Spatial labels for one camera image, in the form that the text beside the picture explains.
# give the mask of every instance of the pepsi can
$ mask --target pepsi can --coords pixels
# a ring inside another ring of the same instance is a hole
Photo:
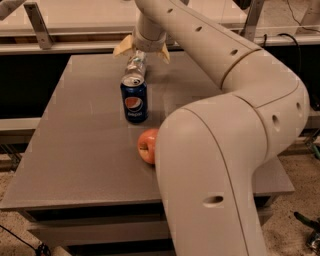
[[[121,81],[124,114],[131,123],[141,123],[148,118],[147,84],[140,73],[130,72]]]

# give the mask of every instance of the black cable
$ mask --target black cable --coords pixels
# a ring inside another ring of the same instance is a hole
[[[291,8],[291,5],[290,5],[289,0],[287,0],[287,4],[288,4],[289,9],[290,9],[290,11],[291,11],[291,16],[292,16],[293,20],[294,20],[295,22],[297,22],[297,24],[298,24],[301,28],[303,28],[303,29],[305,29],[305,30],[310,30],[310,31],[315,31],[315,32],[319,32],[319,33],[320,33],[320,30],[313,29],[313,28],[306,28],[306,27],[301,26],[301,23],[296,19],[296,17],[294,17],[294,13],[293,13],[293,10],[292,10],[292,8]]]
[[[263,38],[264,38],[264,41],[263,41],[263,44],[262,44],[262,48],[266,48],[268,35],[267,35],[267,34],[264,34],[264,35],[263,35]]]
[[[15,235],[14,233],[12,233],[9,229],[5,228],[4,226],[0,225],[1,228],[3,228],[5,231],[7,231],[9,234],[11,234],[12,236],[14,236],[15,238],[17,238],[19,241],[21,241],[22,243],[24,243],[25,245],[29,246],[32,250],[34,250],[37,253],[37,249],[35,249],[31,244],[28,244],[27,242],[23,241],[20,237],[18,237],[17,235]]]
[[[298,66],[298,71],[297,71],[297,75],[299,76],[300,73],[301,73],[301,49],[300,49],[300,45],[297,41],[297,39],[295,39],[294,36],[290,35],[290,34],[287,34],[287,33],[280,33],[278,34],[278,36],[287,36],[287,37],[290,37],[293,42],[296,44],[296,46],[298,47],[298,54],[299,54],[299,66]]]

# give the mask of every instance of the table top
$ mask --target table top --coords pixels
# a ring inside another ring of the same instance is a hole
[[[172,52],[169,65],[150,55],[146,75],[149,118],[139,125],[130,124],[124,117],[120,92],[127,58],[107,54],[71,57],[1,209],[161,200],[155,170],[136,149],[139,135],[159,127],[175,109],[221,92],[186,53]],[[254,193],[292,192],[278,160],[268,164],[261,167],[268,175],[256,175]]]

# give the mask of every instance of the white surface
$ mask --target white surface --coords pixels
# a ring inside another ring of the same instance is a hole
[[[139,16],[134,0],[28,0],[37,2],[47,27],[133,26]],[[244,23],[246,14],[232,0],[191,0],[190,5],[221,23]],[[30,28],[24,7],[20,6],[0,22],[0,30]]]

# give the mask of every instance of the can lid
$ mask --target can lid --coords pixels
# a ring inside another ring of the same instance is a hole
[[[122,77],[122,83],[128,87],[137,87],[143,82],[144,78],[140,74],[127,74]]]

